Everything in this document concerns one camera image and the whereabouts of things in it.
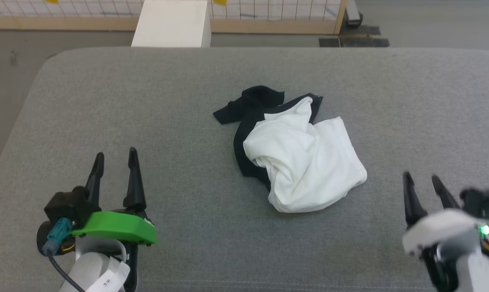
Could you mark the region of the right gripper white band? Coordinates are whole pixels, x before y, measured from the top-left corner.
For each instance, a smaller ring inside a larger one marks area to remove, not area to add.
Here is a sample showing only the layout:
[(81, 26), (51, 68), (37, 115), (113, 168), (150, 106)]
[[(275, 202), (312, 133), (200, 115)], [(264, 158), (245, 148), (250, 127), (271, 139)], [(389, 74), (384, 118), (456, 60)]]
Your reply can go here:
[(420, 204), (415, 183), (409, 172), (403, 174), (405, 221), (408, 231), (403, 236), (403, 249), (407, 255), (416, 256), (425, 248), (449, 240), (455, 236), (476, 231), (484, 223), (460, 209), (456, 199), (447, 190), (439, 176), (431, 177), (435, 193), (445, 210), (428, 215)]

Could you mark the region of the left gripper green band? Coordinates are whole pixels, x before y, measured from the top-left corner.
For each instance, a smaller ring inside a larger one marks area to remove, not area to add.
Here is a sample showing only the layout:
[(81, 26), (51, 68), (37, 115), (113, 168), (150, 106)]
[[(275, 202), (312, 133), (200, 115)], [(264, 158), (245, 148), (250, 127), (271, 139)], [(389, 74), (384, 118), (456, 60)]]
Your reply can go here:
[[(129, 150), (129, 183), (123, 207), (135, 212), (145, 211), (146, 196), (143, 188), (141, 169), (136, 148)], [(100, 182), (104, 173), (104, 154), (97, 153), (92, 165), (86, 188), (88, 201), (99, 203)], [(110, 240), (127, 241), (138, 245), (157, 244), (157, 230), (147, 218), (115, 211), (97, 211), (91, 214), (86, 224), (71, 231), (72, 236), (94, 236)]]

